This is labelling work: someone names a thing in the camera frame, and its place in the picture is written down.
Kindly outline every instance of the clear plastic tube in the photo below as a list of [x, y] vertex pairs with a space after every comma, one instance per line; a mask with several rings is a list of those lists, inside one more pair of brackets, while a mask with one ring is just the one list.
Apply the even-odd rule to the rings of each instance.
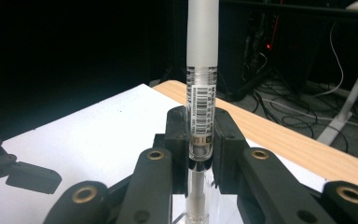
[[190, 139], [186, 224], [209, 223], [218, 14], [219, 0], [188, 1], [186, 117]]
[[186, 198], [186, 224], [209, 223], [212, 169], [188, 171], [188, 194]]

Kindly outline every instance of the barcode label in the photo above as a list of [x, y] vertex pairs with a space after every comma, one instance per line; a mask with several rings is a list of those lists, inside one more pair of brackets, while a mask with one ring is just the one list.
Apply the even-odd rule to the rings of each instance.
[[212, 143], [215, 85], [191, 86], [191, 142], [196, 146]]

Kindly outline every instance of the white cable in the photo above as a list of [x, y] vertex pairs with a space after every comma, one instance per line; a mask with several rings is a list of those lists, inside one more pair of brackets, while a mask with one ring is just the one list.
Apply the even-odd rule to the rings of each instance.
[[330, 30], [330, 46], [331, 46], [331, 49], [333, 50], [333, 53], [334, 55], [336, 56], [336, 60], [337, 60], [337, 64], [339, 66], [339, 70], [341, 70], [341, 80], [339, 81], [338, 85], [335, 86], [334, 89], [330, 90], [330, 91], [324, 91], [324, 92], [321, 92], [321, 93], [318, 93], [318, 94], [315, 94], [315, 95], [312, 95], [312, 97], [316, 97], [316, 96], [321, 96], [321, 95], [326, 95], [326, 94], [329, 94], [329, 93], [332, 93], [336, 90], [339, 89], [339, 87], [341, 86], [342, 84], [342, 81], [344, 80], [344, 71], [342, 70], [342, 66], [341, 66], [341, 63], [339, 62], [339, 58], [336, 54], [336, 50], [334, 49], [334, 46], [333, 46], [333, 40], [332, 40], [332, 33], [333, 33], [333, 29], [334, 27], [336, 26], [336, 23], [334, 22], [334, 24], [331, 26], [331, 30]]
[[[291, 108], [291, 107], [289, 107], [289, 106], [287, 106], [287, 105], [282, 105], [282, 104], [280, 104], [280, 103], [277, 103], [277, 102], [275, 102], [275, 101], [271, 101], [271, 100], [268, 100], [268, 99], [263, 99], [263, 101], [269, 102], [269, 103], [272, 103], [272, 104], [275, 104], [275, 105], [280, 105], [280, 106], [283, 107], [283, 108], [286, 108], [286, 109], [288, 109], [288, 110], [294, 111], [294, 112], [296, 112], [296, 113], [298, 113], [298, 114], [304, 115], [304, 116], [309, 117], [309, 118], [312, 118], [312, 119], [333, 120], [333, 119], [330, 119], [330, 118], [315, 117], [315, 116], [312, 116], [312, 115], [310, 115], [310, 114], [304, 113], [304, 112], [302, 112], [302, 111], [293, 109], [293, 108]], [[358, 127], [358, 123], [351, 122], [351, 121], [348, 121], [347, 123]]]
[[263, 69], [267, 65], [267, 62], [269, 61], [266, 55], [264, 55], [262, 52], [259, 52], [259, 54], [264, 57], [264, 63], [263, 65], [261, 65], [261, 67], [257, 69], [257, 72], [255, 72], [256, 74], [258, 74], [261, 71], [261, 69]]

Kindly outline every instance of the wooden edge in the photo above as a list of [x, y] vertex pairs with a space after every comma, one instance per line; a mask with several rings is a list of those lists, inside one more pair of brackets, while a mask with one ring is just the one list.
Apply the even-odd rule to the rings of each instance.
[[[186, 104], [184, 83], [170, 80], [157, 85], [154, 90]], [[358, 185], [357, 158], [220, 99], [216, 100], [216, 106], [229, 112], [246, 138], [327, 180]]]

